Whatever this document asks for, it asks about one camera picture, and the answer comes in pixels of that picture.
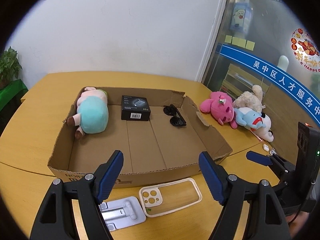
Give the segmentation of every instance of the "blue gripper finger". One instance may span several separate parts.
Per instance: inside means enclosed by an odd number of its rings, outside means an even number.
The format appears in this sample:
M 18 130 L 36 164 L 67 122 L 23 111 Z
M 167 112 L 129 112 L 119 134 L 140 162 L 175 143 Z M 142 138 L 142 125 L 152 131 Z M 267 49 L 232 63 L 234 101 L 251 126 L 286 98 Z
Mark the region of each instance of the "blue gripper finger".
M 246 157 L 249 161 L 252 161 L 252 162 L 264 165 L 264 166 L 272 165 L 272 161 L 271 161 L 270 157 L 267 157 L 267 156 L 262 155 L 260 153 L 249 151 L 249 152 L 247 152 Z
M 106 163 L 101 164 L 95 171 L 94 194 L 99 204 L 106 200 L 118 178 L 124 162 L 123 153 L 114 151 Z
M 212 197 L 224 205 L 227 200 L 227 172 L 222 166 L 215 164 L 207 152 L 200 153 L 199 166 Z

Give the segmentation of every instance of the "cardboard box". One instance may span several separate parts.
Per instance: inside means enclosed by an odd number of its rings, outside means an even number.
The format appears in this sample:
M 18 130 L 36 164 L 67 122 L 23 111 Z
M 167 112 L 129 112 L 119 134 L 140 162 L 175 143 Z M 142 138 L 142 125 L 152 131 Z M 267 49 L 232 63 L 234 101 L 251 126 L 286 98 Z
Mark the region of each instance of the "cardboard box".
M 146 98 L 122 96 L 121 120 L 149 121 L 150 113 L 150 107 Z
M 48 167 L 64 182 L 93 173 L 105 163 L 114 150 L 124 154 L 124 166 L 115 187 L 154 185 L 183 179 L 201 173 L 198 157 L 202 151 L 220 163 L 232 148 L 201 114 L 184 92 L 158 89 L 99 87 L 108 93 L 109 121 L 104 132 L 74 137 L 75 127 L 66 120 L 56 140 Z M 67 116 L 76 113 L 76 101 Z M 122 95 L 145 97 L 151 109 L 150 120 L 121 120 Z M 187 122 L 185 127 L 170 124 L 171 116 L 163 112 L 164 105 L 174 104 Z

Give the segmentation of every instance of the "barcode label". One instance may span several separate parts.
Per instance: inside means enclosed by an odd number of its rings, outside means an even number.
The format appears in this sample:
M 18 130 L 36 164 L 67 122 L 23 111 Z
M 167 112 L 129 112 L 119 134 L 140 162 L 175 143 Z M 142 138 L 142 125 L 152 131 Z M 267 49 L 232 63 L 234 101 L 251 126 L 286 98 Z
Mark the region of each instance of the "barcode label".
M 141 114 L 138 113 L 131 113 L 131 119 L 141 119 Z

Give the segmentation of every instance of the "green cloth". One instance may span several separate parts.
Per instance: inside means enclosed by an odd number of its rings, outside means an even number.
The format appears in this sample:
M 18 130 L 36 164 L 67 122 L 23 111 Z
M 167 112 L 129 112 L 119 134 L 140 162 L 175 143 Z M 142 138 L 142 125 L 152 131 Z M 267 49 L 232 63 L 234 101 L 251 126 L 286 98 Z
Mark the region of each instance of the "green cloth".
M 4 89 L 0 90 L 0 111 L 19 92 L 23 92 L 23 94 L 28 92 L 26 85 L 22 82 L 21 79 L 12 81 Z

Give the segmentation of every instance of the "black sunglasses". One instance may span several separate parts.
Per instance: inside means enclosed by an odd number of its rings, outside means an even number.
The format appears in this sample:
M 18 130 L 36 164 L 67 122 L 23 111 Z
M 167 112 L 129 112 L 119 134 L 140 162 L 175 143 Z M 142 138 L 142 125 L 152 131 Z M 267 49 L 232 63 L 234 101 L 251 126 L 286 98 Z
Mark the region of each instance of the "black sunglasses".
M 179 110 L 174 106 L 164 106 L 163 112 L 166 115 L 171 115 L 172 117 L 170 118 L 170 124 L 173 126 L 186 126 L 187 122 L 183 119 L 182 115 L 180 114 Z

